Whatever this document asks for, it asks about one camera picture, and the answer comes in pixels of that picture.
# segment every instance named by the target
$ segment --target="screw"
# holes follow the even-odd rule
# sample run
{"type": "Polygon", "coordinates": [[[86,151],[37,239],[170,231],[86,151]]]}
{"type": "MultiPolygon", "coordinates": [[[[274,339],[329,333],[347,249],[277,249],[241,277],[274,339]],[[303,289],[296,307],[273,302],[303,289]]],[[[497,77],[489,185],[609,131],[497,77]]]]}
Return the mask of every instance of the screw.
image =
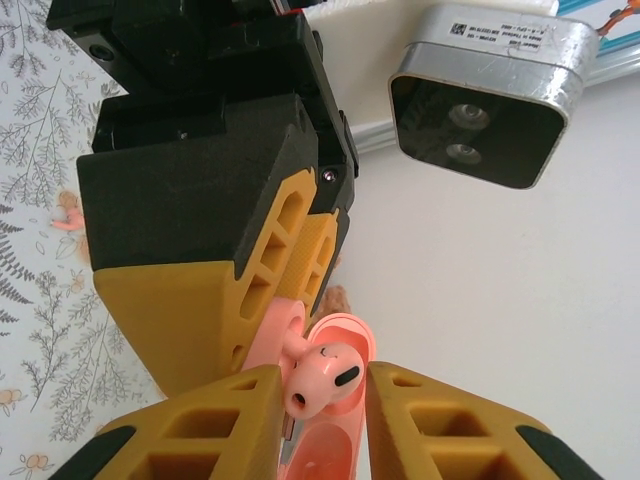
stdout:
{"type": "Polygon", "coordinates": [[[322,172],[322,180],[324,180],[327,183],[333,183],[338,179],[338,172],[336,172],[335,170],[329,168],[327,170],[325,170],[324,172],[322,172]]]}

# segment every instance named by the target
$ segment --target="pink object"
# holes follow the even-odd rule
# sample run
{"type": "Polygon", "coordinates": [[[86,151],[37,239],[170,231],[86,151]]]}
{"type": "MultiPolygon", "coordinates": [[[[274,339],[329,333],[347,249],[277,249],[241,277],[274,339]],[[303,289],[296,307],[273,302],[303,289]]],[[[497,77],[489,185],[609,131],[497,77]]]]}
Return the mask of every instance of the pink object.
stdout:
{"type": "Polygon", "coordinates": [[[66,222],[58,222],[54,220],[51,222],[51,225],[55,228],[59,228],[60,230],[67,230],[70,232],[81,230],[84,228],[84,215],[82,215],[80,209],[70,208],[67,210],[66,222]]]}
{"type": "Polygon", "coordinates": [[[280,465],[278,478],[352,480],[365,420],[364,373],[375,358],[375,340],[369,327],[349,314],[323,318],[305,340],[304,318],[302,302],[275,298],[243,369],[279,364],[287,412],[307,419],[291,457],[280,465]],[[299,358],[296,368],[293,357],[299,358]],[[353,367],[359,372],[350,371],[353,367]],[[345,379],[350,380],[339,386],[345,379]],[[305,403],[296,410],[301,405],[295,394],[301,392],[305,403]]]}

